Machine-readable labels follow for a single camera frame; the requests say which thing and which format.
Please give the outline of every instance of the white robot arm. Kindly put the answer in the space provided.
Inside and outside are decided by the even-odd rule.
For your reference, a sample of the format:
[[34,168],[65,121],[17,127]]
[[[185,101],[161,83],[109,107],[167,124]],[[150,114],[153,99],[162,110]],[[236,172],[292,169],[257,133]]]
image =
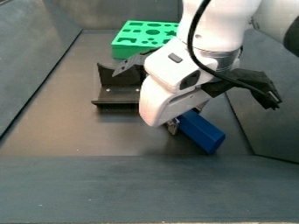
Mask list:
[[202,85],[240,67],[245,31],[261,1],[183,0],[178,35],[145,62],[139,113],[150,126],[205,104],[212,96]]

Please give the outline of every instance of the green block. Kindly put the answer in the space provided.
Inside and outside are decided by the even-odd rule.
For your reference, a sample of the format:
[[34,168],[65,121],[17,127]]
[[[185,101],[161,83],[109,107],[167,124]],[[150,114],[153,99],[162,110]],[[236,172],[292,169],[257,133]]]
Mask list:
[[115,59],[127,59],[137,53],[163,46],[177,35],[178,23],[129,20],[115,40]]

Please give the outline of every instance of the black cable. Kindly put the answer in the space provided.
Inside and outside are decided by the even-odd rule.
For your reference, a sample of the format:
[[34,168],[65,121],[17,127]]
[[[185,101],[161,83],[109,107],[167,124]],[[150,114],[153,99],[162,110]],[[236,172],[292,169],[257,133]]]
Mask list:
[[209,7],[210,2],[212,2],[212,0],[203,0],[202,1],[201,7],[197,10],[195,16],[194,16],[193,21],[191,21],[191,29],[190,29],[190,33],[189,33],[189,39],[187,39],[187,47],[189,47],[189,52],[190,52],[190,55],[191,55],[191,59],[193,59],[194,63],[198,65],[198,67],[203,71],[206,71],[207,73],[213,74],[220,79],[222,79],[222,80],[225,80],[228,82],[232,82],[236,85],[241,86],[242,88],[246,88],[246,89],[260,93],[261,95],[269,97],[269,95],[266,93],[264,93],[258,88],[250,86],[248,83],[245,83],[242,81],[238,81],[238,80],[233,80],[229,76],[225,76],[225,75],[217,73],[213,69],[210,69],[207,66],[205,66],[202,64],[202,62],[198,60],[198,58],[195,56],[194,49],[193,49],[194,34],[195,34],[195,30],[197,30],[198,24],[199,24],[201,19],[202,19],[203,12],[206,11],[206,9]]

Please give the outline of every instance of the blue object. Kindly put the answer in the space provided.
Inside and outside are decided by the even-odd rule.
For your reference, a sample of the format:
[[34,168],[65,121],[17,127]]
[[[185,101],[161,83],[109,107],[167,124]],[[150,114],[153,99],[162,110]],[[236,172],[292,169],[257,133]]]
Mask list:
[[179,130],[213,154],[226,139],[226,134],[193,110],[178,117]]

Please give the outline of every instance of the gray wall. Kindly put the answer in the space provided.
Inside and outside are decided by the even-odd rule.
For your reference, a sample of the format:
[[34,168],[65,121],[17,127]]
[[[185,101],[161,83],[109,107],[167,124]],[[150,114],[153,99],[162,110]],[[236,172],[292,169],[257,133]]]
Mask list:
[[229,99],[258,155],[299,163],[299,58],[260,31],[248,32],[242,67],[265,71],[284,98],[281,109],[265,110],[250,92],[229,91]]
[[54,0],[86,30],[121,29],[127,20],[179,22],[182,0]]
[[51,0],[0,4],[0,136],[79,34]]

